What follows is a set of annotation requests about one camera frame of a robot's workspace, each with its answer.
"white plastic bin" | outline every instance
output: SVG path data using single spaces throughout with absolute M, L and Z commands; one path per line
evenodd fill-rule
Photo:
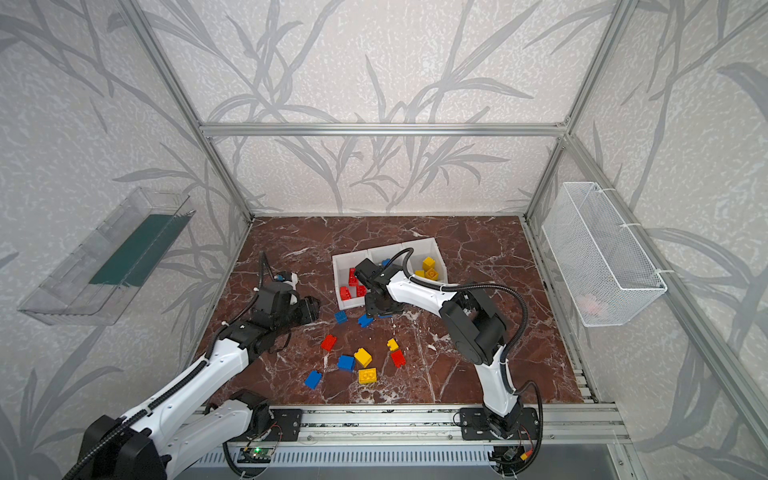
M 365 297 L 355 297 L 355 287 L 349 289 L 352 294 L 352 298 L 349 300 L 341 300 L 341 293 L 339 289 L 342 286 L 349 286 L 349 269 L 355 268 L 362 259 L 367 258 L 379 265 L 384 260 L 392 258 L 400 250 L 404 248 L 412 248 L 413 254 L 408 261 L 408 270 L 410 273 L 416 270 L 422 269 L 422 262 L 426 257 L 432 257 L 435 260 L 435 270 L 439 275 L 439 283 L 448 282 L 448 270 L 445 268 L 445 262 L 442 260 L 440 250 L 437 247 L 437 242 L 434 238 L 422 238 L 420 240 L 411 240 L 405 243 L 394 243 L 392 245 L 385 245 L 383 247 L 369 248 L 368 250 L 357 250 L 349 253 L 341 253 L 334 255 L 333 262 L 333 286 L 336 290 L 336 300 L 339 302 L 339 310 L 345 310 L 354 308 L 356 306 L 363 306 L 366 304 Z M 402 265 L 402 256 L 395 260 L 395 264 Z

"robotic arm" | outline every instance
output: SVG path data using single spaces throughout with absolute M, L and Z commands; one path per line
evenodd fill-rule
M 440 316 L 456 349 L 475 364 L 490 431 L 500 439 L 509 439 L 518 431 L 523 405 L 521 390 L 512 386 L 506 357 L 525 329 L 525 302 L 514 290 L 493 283 L 446 286 L 414 277 L 407 271 L 412 253 L 413 249 L 405 249 L 385 266 L 366 259 L 356 267 L 355 275 L 369 291 L 366 313 L 391 315 L 409 304 Z M 403 254 L 399 266 L 395 260 Z M 274 278 L 263 255 L 262 272 L 265 266 Z M 78 462 L 64 480 L 166 480 L 229 439 L 266 435 L 273 424 L 269 404 L 247 390 L 181 426 L 226 381 L 267 352 L 278 336 L 317 320 L 319 300 L 311 296 L 301 299 L 295 290 L 295 274 L 284 276 L 292 277 L 292 281 L 285 281 L 283 275 L 266 286 L 260 281 L 261 288 L 248 306 L 219 329 L 205 354 L 171 383 L 120 418 L 103 415 L 91 424 L 84 434 Z M 509 343 L 503 343 L 507 322 L 483 291 L 487 288 L 507 291 L 521 305 L 522 322 Z M 541 419 L 541 404 L 538 414 Z M 540 444 L 541 439 L 528 464 Z M 494 460 L 500 465 L 517 465 L 506 457 Z M 521 470 L 515 467 L 511 471 Z

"red marble table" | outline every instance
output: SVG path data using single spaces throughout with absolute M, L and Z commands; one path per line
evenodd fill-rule
M 240 258 L 227 281 L 199 352 L 222 320 L 239 312 L 258 284 L 259 252 L 265 250 L 275 271 L 299 274 L 297 290 L 323 303 L 317 323 L 295 329 L 290 344 L 265 354 L 226 383 L 212 397 L 221 403 L 238 389 L 266 396 L 274 405 L 323 403 L 482 403 L 474 366 L 453 348 L 442 320 L 416 308 L 361 328 L 364 308 L 346 310 L 349 322 L 337 324 L 331 256 L 391 243 L 435 237 L 452 282 L 488 281 L 519 291 L 530 310 L 528 329 L 511 353 L 515 385 L 533 379 L 545 402 L 581 402 L 571 364 L 552 316 L 541 278 L 517 217 L 269 217 L 257 218 Z M 492 297 L 517 329 L 520 310 L 502 293 Z M 320 343 L 338 337 L 328 353 Z M 394 337 L 405 353 L 397 369 L 387 340 Z M 277 340 L 282 346 L 283 338 Z M 338 370 L 339 355 L 365 348 L 378 381 L 360 385 L 357 372 Z M 304 385 L 312 370 L 323 374 L 316 389 Z M 526 394 L 526 402 L 534 402 Z

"wallpaper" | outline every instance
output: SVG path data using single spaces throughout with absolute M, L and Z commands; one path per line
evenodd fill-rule
M 768 2 L 665 9 L 634 14 L 577 133 L 768 395 Z
M 521 213 L 553 146 L 551 137 L 217 139 L 259 214 Z
M 617 403 L 648 478 L 768 478 L 768 458 L 663 297 L 623 326 L 581 324 L 541 224 L 562 182 L 586 180 L 566 152 L 531 227 L 590 386 L 600 401 Z
M 61 478 L 101 414 L 146 399 L 197 346 L 246 232 L 113 2 L 0 4 L 0 478 Z M 197 210 L 113 326 L 19 303 L 135 188 Z
M 614 1 L 141 5 L 204 121 L 556 122 Z

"white wire mesh basket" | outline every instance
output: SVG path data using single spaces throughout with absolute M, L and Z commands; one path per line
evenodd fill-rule
M 667 291 L 596 183 L 563 183 L 542 228 L 584 326 L 624 325 Z

